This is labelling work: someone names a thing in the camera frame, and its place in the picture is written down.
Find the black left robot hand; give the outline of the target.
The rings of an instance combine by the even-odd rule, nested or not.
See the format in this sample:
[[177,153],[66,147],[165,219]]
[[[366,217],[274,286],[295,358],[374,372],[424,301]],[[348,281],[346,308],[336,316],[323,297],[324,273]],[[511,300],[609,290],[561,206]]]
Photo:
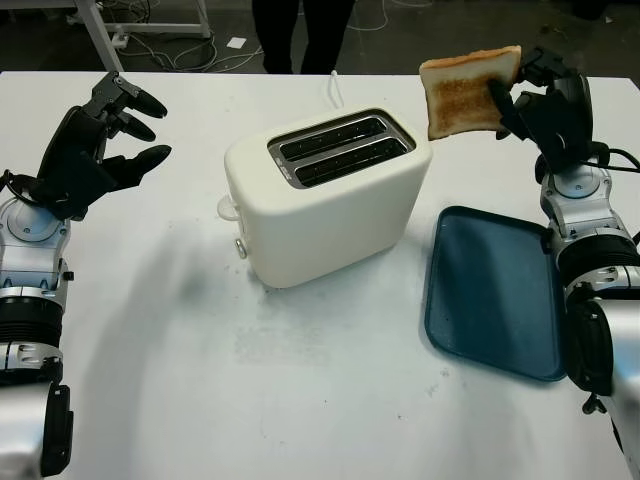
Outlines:
[[155,133],[130,112],[135,110],[152,118],[162,119],[167,108],[141,87],[128,82],[120,73],[107,73],[91,91],[90,100],[72,107],[54,133],[38,171],[45,178],[62,164],[62,156],[88,156],[115,181],[117,190],[140,184],[144,175],[159,166],[171,153],[167,145],[158,145],[140,152],[135,158],[123,156],[105,158],[108,140],[119,133],[144,142],[153,142]]

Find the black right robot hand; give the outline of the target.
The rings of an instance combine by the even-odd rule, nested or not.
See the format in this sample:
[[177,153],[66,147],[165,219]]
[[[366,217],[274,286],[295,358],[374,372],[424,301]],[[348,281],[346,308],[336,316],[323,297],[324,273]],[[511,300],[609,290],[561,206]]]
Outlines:
[[512,100],[506,83],[489,80],[489,92],[500,114],[499,129],[533,141],[553,174],[587,161],[592,155],[593,116],[586,78],[566,66],[560,55],[536,47],[521,60],[516,81],[546,91],[524,91]]

